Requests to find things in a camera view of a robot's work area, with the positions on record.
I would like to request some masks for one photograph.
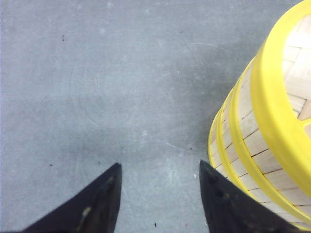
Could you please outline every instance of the floor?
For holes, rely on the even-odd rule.
[[[2,0],[1,230],[119,162],[116,233],[208,232],[198,168],[211,121],[297,2]]]

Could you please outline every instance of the yellow rim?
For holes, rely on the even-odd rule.
[[[259,188],[277,205],[286,210],[288,213],[292,214],[296,218],[311,224],[311,218],[295,208],[286,198],[284,198],[264,177],[260,169],[255,164],[254,160],[249,153],[241,133],[239,118],[238,118],[238,91],[240,90],[241,81],[244,78],[245,72],[249,69],[253,60],[246,67],[245,71],[239,78],[236,87],[234,88],[233,95],[230,102],[229,108],[229,127],[232,137],[232,142],[234,148],[241,159],[241,162],[245,166],[248,174],[252,179],[258,184]]]
[[[256,121],[269,149],[299,188],[311,197],[311,139],[305,131],[311,119],[300,121],[294,115],[282,73],[287,35],[309,14],[311,0],[305,0],[285,13],[272,28],[255,58],[251,99]]]
[[[228,159],[228,155],[227,152],[225,151],[225,146],[224,146],[224,140],[223,140],[223,128],[222,128],[222,121],[223,121],[223,111],[224,108],[226,106],[226,103],[229,99],[229,97],[232,94],[232,90],[230,91],[229,95],[227,96],[226,100],[224,101],[219,113],[218,113],[218,117],[217,117],[217,124],[216,124],[216,143],[217,143],[217,149],[218,149],[218,153],[220,156],[220,159],[222,161],[222,165],[225,168],[225,171],[229,177],[229,179],[240,189],[242,190],[244,193],[252,196],[248,190],[246,189],[246,187],[243,185],[243,183],[240,181],[239,177],[237,176],[237,174],[235,173],[229,159]]]
[[[310,228],[300,226],[299,224],[296,224],[296,223],[292,223],[292,222],[290,222],[290,223],[291,223],[292,225],[294,225],[295,227],[298,227],[298,228],[301,229],[301,230],[310,231]]]
[[[214,129],[214,126],[215,126],[215,120],[217,119],[217,115],[218,113],[216,114],[214,120],[213,120],[213,123],[210,127],[210,130],[209,130],[209,135],[208,135],[208,142],[207,142],[207,155],[208,155],[208,160],[209,160],[209,163],[212,165],[212,167],[215,167],[215,164],[214,164],[214,158],[213,158],[213,155],[212,155],[212,147],[211,147],[211,138],[212,138],[212,133],[213,131],[215,130]]]

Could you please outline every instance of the woven basket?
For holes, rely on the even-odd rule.
[[[311,0],[272,28],[217,113],[210,163],[288,222],[311,229]]]

